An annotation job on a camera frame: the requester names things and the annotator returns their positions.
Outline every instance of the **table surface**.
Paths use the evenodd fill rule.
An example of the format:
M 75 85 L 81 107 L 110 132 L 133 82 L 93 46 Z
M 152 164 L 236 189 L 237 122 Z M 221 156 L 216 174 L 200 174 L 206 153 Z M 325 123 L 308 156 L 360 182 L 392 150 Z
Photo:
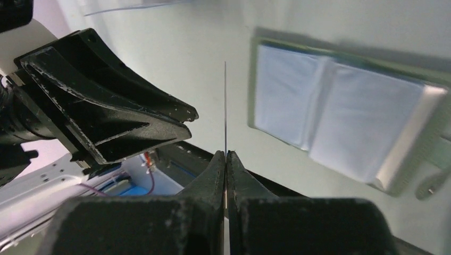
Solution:
M 71 25 L 76 11 L 70 12 L 66 8 L 69 26 L 80 26 Z M 248 169 L 309 197 L 367 198 L 382 210 L 395 236 L 447 254 L 451 182 L 428 201 L 414 197 L 421 180 L 438 169 L 424 163 L 402 195 L 393 198 L 249 128 L 247 109 L 255 36 L 451 71 L 450 12 L 446 0 L 194 0 L 96 14 L 82 22 L 138 74 L 197 108 L 200 118 L 188 124 L 193 133 L 188 142 L 210 152 L 225 148 L 227 61 L 227 149 L 235 150 Z

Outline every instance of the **transparent plastic object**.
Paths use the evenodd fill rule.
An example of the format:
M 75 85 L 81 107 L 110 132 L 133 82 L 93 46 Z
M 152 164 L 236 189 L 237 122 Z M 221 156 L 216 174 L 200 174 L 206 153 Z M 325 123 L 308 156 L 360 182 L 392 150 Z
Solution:
M 84 16 L 104 12 L 145 9 L 162 5 L 191 2 L 191 0 L 78 0 Z

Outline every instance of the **cable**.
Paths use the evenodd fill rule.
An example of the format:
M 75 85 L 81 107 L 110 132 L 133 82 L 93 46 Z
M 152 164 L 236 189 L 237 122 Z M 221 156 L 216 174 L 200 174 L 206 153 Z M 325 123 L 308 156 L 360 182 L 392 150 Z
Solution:
M 78 186 L 85 187 L 86 189 L 88 189 L 88 190 L 90 190 L 90 191 L 96 193 L 97 195 L 100 195 L 100 196 L 108 196 L 107 193 L 104 193 L 104 192 L 102 192 L 102 191 L 99 191 L 99 190 L 97 190 L 97 189 L 95 189 L 95 188 L 93 188 L 93 187 L 91 187 L 91 186 L 89 186 L 89 185 L 86 185 L 86 184 L 84 184 L 84 183 L 78 183 L 77 185 L 78 185 Z
M 144 153 L 144 157 L 146 158 L 147 169 L 148 169 L 148 171 L 149 171 L 149 175 L 151 176 L 151 180 L 152 180 L 152 188 L 151 188 L 151 189 L 149 190 L 149 192 L 146 194 L 146 195 L 150 195 L 150 194 L 152 194 L 152 192 L 153 192 L 154 189 L 155 189 L 155 179 L 154 179 L 154 175 L 153 175 L 152 170 L 151 170 L 152 161 L 151 161 L 151 157 L 150 157 L 148 151 L 146 151 L 146 152 Z

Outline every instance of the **white tabletop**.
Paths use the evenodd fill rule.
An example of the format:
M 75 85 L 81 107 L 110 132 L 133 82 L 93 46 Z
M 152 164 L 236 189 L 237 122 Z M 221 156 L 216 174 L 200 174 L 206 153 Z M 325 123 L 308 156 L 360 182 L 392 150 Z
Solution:
M 210 152 L 224 149 L 227 61 L 227 147 L 246 168 L 310 197 L 367 198 L 382 210 L 395 236 L 434 254 L 450 254 L 451 182 L 428 201 L 414 197 L 422 178 L 438 169 L 424 164 L 393 198 L 247 125 L 253 36 L 445 70 L 451 57 L 450 13 L 447 0 L 194 0 L 84 21 L 130 68 L 197 108 L 200 118 L 188 124 L 193 133 L 188 142 Z

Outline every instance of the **white table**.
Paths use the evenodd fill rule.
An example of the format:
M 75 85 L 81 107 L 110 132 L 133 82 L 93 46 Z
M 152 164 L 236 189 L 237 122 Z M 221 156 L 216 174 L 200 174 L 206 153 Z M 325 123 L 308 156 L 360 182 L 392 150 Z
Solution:
M 224 149 L 227 61 L 227 147 L 248 169 L 310 197 L 367 198 L 395 236 L 434 254 L 451 253 L 451 181 L 429 201 L 414 197 L 417 184 L 438 169 L 424 164 L 393 198 L 247 126 L 250 39 L 256 34 L 443 70 L 451 68 L 443 65 L 451 58 L 450 1 L 194 0 L 93 15 L 72 25 L 76 11 L 65 12 L 72 28 L 80 20 L 94 27 L 130 68 L 197 108 L 200 119 L 188 124 L 188 142 L 210 152 Z

